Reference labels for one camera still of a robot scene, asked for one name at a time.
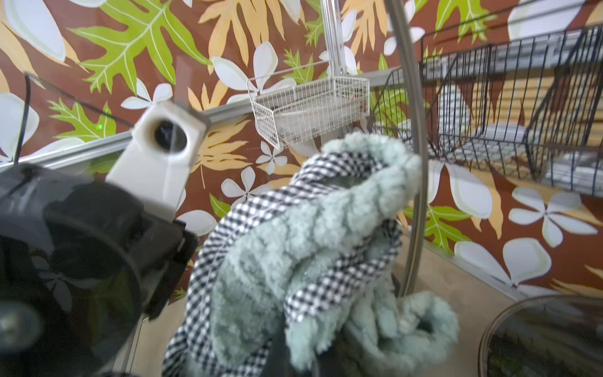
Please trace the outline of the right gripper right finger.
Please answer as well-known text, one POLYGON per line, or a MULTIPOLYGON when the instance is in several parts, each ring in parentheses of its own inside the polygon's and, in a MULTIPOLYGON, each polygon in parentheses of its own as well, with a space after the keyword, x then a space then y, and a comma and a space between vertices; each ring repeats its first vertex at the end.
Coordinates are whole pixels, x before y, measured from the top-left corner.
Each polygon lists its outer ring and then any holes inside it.
POLYGON ((342 360, 335 348, 316 357, 312 364, 312 377, 345 377, 342 360))

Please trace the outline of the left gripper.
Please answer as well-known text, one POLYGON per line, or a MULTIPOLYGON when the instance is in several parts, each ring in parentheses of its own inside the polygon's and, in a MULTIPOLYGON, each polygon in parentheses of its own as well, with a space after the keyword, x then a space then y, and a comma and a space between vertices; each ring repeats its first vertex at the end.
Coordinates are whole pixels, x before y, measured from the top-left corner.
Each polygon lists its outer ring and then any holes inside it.
POLYGON ((166 306, 198 244, 126 191, 31 164, 1 173, 1 374, 91 376, 166 306))

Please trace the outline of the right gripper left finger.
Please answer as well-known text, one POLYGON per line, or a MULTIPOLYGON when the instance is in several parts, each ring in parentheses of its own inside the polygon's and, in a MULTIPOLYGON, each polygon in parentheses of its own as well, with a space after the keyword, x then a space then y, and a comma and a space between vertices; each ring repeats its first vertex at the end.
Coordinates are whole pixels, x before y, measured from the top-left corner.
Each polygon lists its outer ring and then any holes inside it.
POLYGON ((295 370, 291 366, 291 354, 285 336, 286 320, 281 320, 266 358, 261 377, 294 377, 295 370))

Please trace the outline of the green microfibre cloth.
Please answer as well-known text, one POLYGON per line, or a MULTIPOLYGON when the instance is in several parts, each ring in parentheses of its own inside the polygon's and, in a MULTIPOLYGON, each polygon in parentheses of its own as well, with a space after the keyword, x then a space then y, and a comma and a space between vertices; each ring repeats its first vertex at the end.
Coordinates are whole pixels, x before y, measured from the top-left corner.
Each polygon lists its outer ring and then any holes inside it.
POLYGON ((338 352, 345 376, 413 376, 459 340, 442 298, 399 297, 397 216, 419 189, 422 162, 396 138, 353 133, 328 142, 288 185, 235 205, 193 267, 165 376, 261 376, 281 320, 295 376, 338 352))

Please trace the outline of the glass pot lid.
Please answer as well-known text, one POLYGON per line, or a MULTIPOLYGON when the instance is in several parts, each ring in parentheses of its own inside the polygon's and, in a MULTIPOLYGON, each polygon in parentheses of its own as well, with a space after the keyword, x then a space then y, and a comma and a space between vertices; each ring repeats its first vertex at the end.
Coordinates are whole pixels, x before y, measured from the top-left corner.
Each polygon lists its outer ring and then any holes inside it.
POLYGON ((420 215, 426 213, 426 189, 427 178, 426 169, 428 162, 427 139, 426 139, 426 119, 424 115, 422 85, 419 76, 419 68, 414 64, 414 52, 411 48, 410 30, 406 23, 406 17, 402 9, 402 5, 397 1, 389 1, 387 8, 392 12, 394 33, 397 37, 397 42, 403 47, 400 53, 402 69, 405 71, 405 80, 407 85, 408 100, 413 109, 414 117, 412 121, 412 132, 414 139, 414 147, 410 149, 416 154, 421 162, 421 178, 419 189, 412 199, 418 201, 418 211, 420 215))

